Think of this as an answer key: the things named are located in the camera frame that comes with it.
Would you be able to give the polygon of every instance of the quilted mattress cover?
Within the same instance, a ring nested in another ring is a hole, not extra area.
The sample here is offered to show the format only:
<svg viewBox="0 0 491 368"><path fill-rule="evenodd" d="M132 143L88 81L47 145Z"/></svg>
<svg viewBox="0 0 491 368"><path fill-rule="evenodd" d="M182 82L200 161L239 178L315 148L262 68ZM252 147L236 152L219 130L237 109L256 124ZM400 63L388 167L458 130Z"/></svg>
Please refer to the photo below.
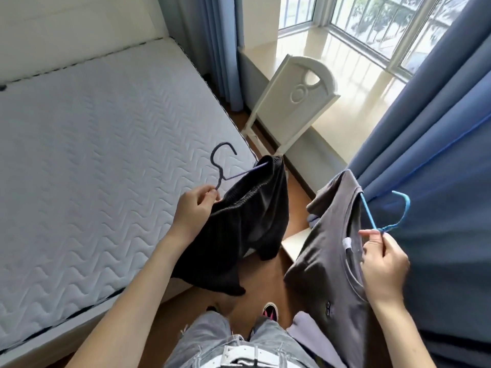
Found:
<svg viewBox="0 0 491 368"><path fill-rule="evenodd" d="M0 351L124 288L179 196L256 158L171 39L0 93ZM224 181L223 194L236 180Z"/></svg>

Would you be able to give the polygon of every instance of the jeans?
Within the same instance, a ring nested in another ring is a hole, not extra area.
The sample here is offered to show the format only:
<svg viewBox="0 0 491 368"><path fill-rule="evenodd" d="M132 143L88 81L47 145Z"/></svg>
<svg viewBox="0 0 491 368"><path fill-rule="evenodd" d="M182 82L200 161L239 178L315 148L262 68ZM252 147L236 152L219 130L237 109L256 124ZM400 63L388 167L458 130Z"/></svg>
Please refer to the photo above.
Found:
<svg viewBox="0 0 491 368"><path fill-rule="evenodd" d="M286 368L286 361L300 367L318 368L298 342L277 322L260 316L253 329L254 335L250 341L245 341L241 335L232 334L230 324L224 316L215 311L207 311L183 333L164 368L200 368L221 355L224 346L242 345L257 346L277 354L280 368Z"/></svg>

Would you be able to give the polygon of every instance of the t-shirt logo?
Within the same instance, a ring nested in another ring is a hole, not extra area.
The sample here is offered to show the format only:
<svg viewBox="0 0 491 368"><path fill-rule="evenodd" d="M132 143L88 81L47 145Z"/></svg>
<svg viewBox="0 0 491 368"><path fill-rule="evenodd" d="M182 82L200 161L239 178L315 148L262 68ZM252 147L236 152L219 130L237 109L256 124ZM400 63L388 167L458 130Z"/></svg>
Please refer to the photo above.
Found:
<svg viewBox="0 0 491 368"><path fill-rule="evenodd" d="M331 316L331 303L329 301L326 302L326 316L327 317Z"/></svg>

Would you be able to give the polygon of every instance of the white belt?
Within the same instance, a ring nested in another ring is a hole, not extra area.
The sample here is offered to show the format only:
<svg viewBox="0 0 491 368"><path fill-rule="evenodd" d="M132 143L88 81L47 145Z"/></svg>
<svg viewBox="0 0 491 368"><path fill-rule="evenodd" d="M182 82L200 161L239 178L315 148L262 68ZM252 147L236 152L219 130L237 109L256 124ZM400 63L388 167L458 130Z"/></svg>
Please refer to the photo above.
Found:
<svg viewBox="0 0 491 368"><path fill-rule="evenodd" d="M201 366L201 368L218 368L220 366L256 366L259 368L279 368L279 356L257 346L225 346L222 355L213 358ZM285 368L300 368L292 362L286 362Z"/></svg>

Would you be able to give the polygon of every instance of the blue hanger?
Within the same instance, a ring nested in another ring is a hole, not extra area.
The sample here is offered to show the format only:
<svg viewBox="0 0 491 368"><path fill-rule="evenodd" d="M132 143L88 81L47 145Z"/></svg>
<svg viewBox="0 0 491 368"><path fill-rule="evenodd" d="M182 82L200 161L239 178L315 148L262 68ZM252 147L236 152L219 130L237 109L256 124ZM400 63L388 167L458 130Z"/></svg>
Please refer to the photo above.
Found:
<svg viewBox="0 0 491 368"><path fill-rule="evenodd" d="M237 155L237 152L236 152L236 150L235 150L234 146L232 146L232 145L231 145L229 142L222 142L222 143L218 143L218 144L217 144L217 146L216 146L215 148L213 148L212 154L210 155L210 161L211 161L211 163L212 163L214 166L216 166L216 167L218 168L218 185L215 187L215 189L216 189L216 190L218 190L218 188L220 187L220 185L221 185L221 181L222 181L222 180L229 180L229 179L233 179L233 178L236 178L236 177L240 177L241 175L244 175L244 174L246 174L246 173L252 172L253 170L259 169L259 168L261 168L261 167L263 167L263 166L265 166L265 165L267 164L267 162L266 162L266 163L263 163L263 164L261 164L261 165L257 165L257 166L255 166L254 168L252 168L252 169L250 169L250 170L246 170L245 172L242 172L242 173L239 173L239 174L236 174L236 175L234 175L234 176L231 176L231 177L226 178L226 177L224 176L224 169L223 169L221 166L219 166L219 165L218 165L218 164L215 162L215 160L214 160L215 153L217 152L217 150L218 150L220 147L222 147L222 146L224 146L224 145L228 145L228 146L230 146L230 148L232 149L232 151L234 152L234 154L236 154L236 155Z"/></svg>
<svg viewBox="0 0 491 368"><path fill-rule="evenodd" d="M393 225L388 225L388 226L382 227L382 228L377 228L377 226L375 226L375 221L373 220L372 214L370 213L370 210L368 209L368 204L367 204L367 201L365 200L365 196L364 196L363 192L360 193L361 201L363 202L363 205L365 206L365 210L367 211L368 219L370 220L372 227L374 229L379 230L382 234L386 233L386 232L388 232L394 228L397 228L397 226L399 226L401 224L401 222L404 220L404 218L408 214L409 207L411 206L411 199L409 198L408 195L403 194L402 192L398 192L398 191L392 191L392 193L399 195L399 196L402 196L404 198L406 206L404 207L404 213L402 214L402 217L399 220L399 222L397 222Z"/></svg>

